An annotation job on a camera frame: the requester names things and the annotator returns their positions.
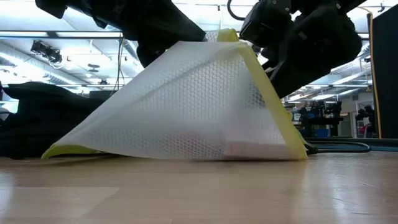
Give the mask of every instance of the ceiling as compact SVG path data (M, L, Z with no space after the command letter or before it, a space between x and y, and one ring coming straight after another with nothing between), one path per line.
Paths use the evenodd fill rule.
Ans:
M173 0L176 6L185 13L192 21L198 24L203 30L217 30L223 28L234 28L240 30L241 21L233 19L226 10L227 0ZM239 16L245 16L257 0L233 0L232 10ZM397 4L396 0L368 0L362 6L368 7L375 15L380 10L380 3L385 6ZM349 14L360 33L367 33L366 11L354 9ZM38 9L34 0L0 0L0 30L59 30L59 31L109 31L99 28L92 18L68 9L63 19L57 19L50 14ZM118 40L65 40L65 39L45 39L44 43L56 49L60 49L66 61L65 66L55 69L49 66L48 61L40 56L30 58L32 52L33 39L1 39L0 52L15 57L20 61L29 63L36 67L42 67L52 74L56 74L64 82L71 83L91 83L98 84L101 79L107 79L109 83L116 83L118 74ZM364 42L364 52L366 53L367 42ZM136 50L137 43L130 42L133 50ZM328 85L338 82L342 78L352 76L366 69L360 60L356 60L342 68L335 69L312 85ZM92 73L90 77L89 63L98 64L98 73ZM125 82L132 80L143 67L140 63L127 52L123 51L121 70L125 76ZM365 76L361 75L351 79L344 84L358 84L366 82ZM318 91L330 91L328 88L317 88ZM303 93L315 91L307 87L301 89Z

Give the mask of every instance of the black cloth pile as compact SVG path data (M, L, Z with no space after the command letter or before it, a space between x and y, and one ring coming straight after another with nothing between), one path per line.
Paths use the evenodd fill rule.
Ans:
M104 102L36 82L3 90L19 100L18 112L0 126L0 156L13 159L41 157Z

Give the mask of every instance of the black fabric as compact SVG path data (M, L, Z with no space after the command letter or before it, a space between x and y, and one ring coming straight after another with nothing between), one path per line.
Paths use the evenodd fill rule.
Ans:
M374 77L377 84L381 137L398 138L398 5L373 21Z
M0 156L13 159L41 157L104 102L36 82L3 90L19 100L18 112L10 114L0 127Z

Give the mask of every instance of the wooden floorboard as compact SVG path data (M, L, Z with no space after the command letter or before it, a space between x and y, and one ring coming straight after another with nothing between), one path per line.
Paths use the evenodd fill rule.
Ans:
M0 159L0 223L398 223L398 153Z

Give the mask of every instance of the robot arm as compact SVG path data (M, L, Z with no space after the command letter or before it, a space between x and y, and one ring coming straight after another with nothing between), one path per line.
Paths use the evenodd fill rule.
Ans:
M91 16L102 28L112 25L125 38L137 40L141 64L146 67L177 41L203 41L205 32L171 0L35 0L57 18L67 7ZM352 61L362 43L347 12L365 0L259 0L246 18L242 39L262 48L269 59L264 69L279 95L285 97ZM231 0L228 0L228 11ZM291 20L291 14L302 14Z

